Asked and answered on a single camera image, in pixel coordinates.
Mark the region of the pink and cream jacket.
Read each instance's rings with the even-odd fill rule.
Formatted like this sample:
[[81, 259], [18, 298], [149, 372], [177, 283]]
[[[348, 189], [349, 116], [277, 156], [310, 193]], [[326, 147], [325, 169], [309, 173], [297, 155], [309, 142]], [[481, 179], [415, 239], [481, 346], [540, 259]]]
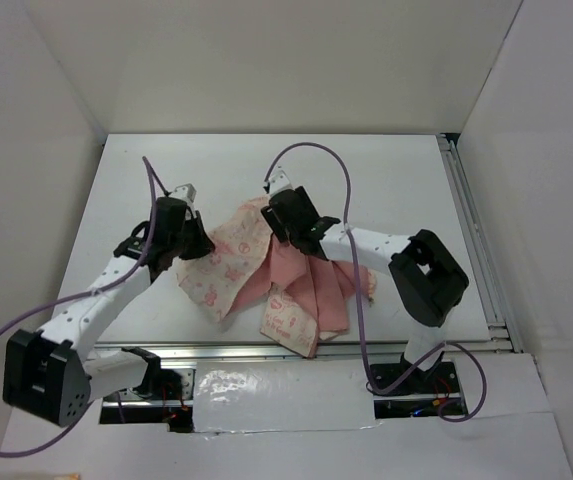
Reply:
[[179, 287], [213, 322], [266, 305], [259, 332], [282, 347], [312, 358], [320, 340], [349, 331], [347, 302], [374, 296], [375, 274], [350, 262], [324, 261], [280, 243], [261, 214], [267, 197], [246, 201], [209, 237], [215, 250], [178, 267]]

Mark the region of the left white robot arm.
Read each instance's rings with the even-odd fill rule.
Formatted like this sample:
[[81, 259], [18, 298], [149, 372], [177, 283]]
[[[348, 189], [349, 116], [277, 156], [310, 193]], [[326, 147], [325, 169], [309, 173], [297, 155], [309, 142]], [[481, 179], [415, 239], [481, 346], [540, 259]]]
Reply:
[[92, 358], [91, 351], [120, 313], [173, 264], [202, 258], [214, 250], [200, 213], [196, 191], [185, 184], [156, 200], [156, 219], [137, 225], [113, 252], [90, 286], [88, 297], [34, 332], [20, 329], [7, 341], [4, 402], [60, 427], [79, 420], [88, 406], [130, 389], [142, 399], [163, 387], [160, 358], [140, 347]]

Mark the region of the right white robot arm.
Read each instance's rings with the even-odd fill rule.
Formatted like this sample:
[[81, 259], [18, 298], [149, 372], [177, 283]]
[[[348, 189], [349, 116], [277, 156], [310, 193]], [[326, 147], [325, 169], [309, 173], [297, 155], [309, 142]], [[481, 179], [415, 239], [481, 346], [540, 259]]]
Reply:
[[442, 357], [437, 346], [445, 340], [447, 317], [469, 287], [467, 274], [439, 237], [426, 229], [408, 236], [353, 228], [320, 215], [303, 187], [267, 182], [264, 189], [269, 195], [266, 219], [278, 240], [309, 257], [391, 276], [415, 321], [403, 353], [402, 379], [410, 390], [426, 391], [437, 379]]

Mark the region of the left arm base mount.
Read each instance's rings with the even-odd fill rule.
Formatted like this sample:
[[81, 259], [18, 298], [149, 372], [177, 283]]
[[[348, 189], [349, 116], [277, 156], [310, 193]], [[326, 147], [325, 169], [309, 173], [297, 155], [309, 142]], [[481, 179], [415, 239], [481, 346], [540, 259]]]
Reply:
[[170, 432], [191, 433], [194, 368], [162, 369], [148, 393], [125, 389], [102, 401], [101, 425], [163, 425]]

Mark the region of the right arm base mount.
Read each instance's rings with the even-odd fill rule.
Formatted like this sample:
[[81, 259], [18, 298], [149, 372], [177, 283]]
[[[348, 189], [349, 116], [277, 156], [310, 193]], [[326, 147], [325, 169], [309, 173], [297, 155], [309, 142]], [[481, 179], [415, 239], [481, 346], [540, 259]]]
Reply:
[[413, 372], [388, 396], [373, 395], [376, 419], [438, 417], [441, 405], [445, 416], [468, 413], [452, 361], [442, 361], [427, 377]]

